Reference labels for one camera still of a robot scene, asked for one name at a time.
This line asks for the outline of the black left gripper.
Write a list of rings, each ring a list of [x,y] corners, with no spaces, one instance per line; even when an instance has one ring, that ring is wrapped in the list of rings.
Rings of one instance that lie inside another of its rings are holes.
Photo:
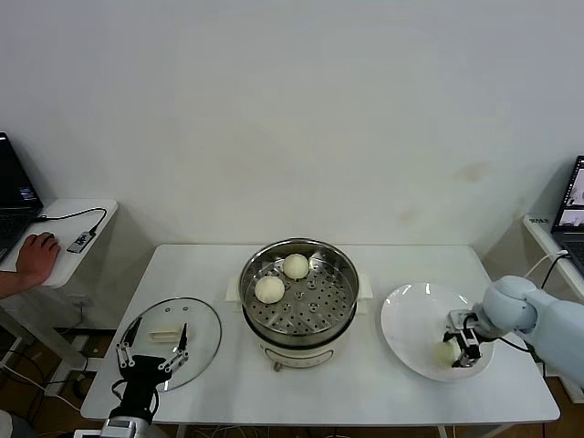
[[[135,417],[152,422],[160,406],[157,387],[170,379],[169,372],[177,371],[189,359],[188,324],[183,324],[178,345],[167,360],[159,357],[133,358],[131,347],[141,321],[142,317],[136,318],[116,345],[118,364],[123,369],[120,371],[122,378],[111,386],[112,393],[120,400],[120,404],[111,411],[111,417]]]

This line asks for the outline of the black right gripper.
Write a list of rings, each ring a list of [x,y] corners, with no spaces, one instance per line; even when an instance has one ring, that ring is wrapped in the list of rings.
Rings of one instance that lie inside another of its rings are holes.
[[[486,336],[475,312],[461,312],[459,319],[460,325],[452,321],[445,324],[442,342],[451,342],[460,348],[455,368],[471,368],[482,358],[480,344],[492,339]]]

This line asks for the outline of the person's hand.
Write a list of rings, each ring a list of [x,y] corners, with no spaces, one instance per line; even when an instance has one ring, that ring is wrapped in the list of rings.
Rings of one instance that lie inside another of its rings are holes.
[[[51,233],[29,235],[16,260],[16,276],[22,290],[44,283],[51,275],[60,245]]]

